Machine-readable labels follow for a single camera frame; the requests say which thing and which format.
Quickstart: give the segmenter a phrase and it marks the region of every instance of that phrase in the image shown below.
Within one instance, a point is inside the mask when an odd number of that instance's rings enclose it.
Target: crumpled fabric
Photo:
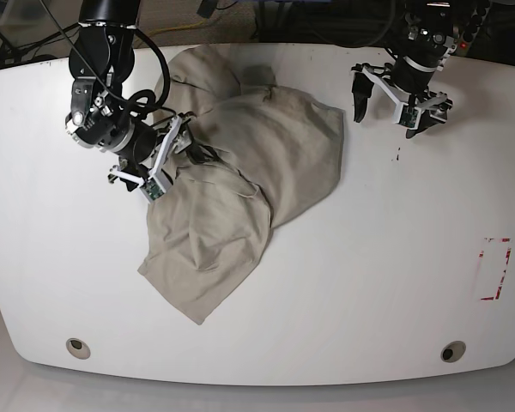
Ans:
[[[335,189],[343,112],[298,90],[241,84],[213,46],[182,51],[169,67],[166,105],[194,112],[195,139],[220,159],[168,158],[173,187],[149,205],[139,272],[201,324],[259,264],[272,229]]]

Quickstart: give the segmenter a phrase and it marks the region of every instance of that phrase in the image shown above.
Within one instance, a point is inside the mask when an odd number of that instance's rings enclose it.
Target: white table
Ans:
[[[114,156],[64,134],[67,61],[0,71],[0,309],[17,352],[56,367],[223,385],[411,379],[513,360],[515,68],[449,59],[431,84],[454,100],[449,124],[407,141],[380,93],[362,124],[350,121],[350,68],[389,61],[382,51],[221,50],[238,73],[270,65],[279,84],[346,110],[339,187],[276,230],[262,263],[197,326],[136,272],[146,204],[107,184]],[[136,56],[125,95],[159,76],[150,51]],[[495,297],[503,270],[500,298],[481,300]],[[88,360],[68,353],[72,337],[89,345]],[[445,363],[452,341],[467,351]]]

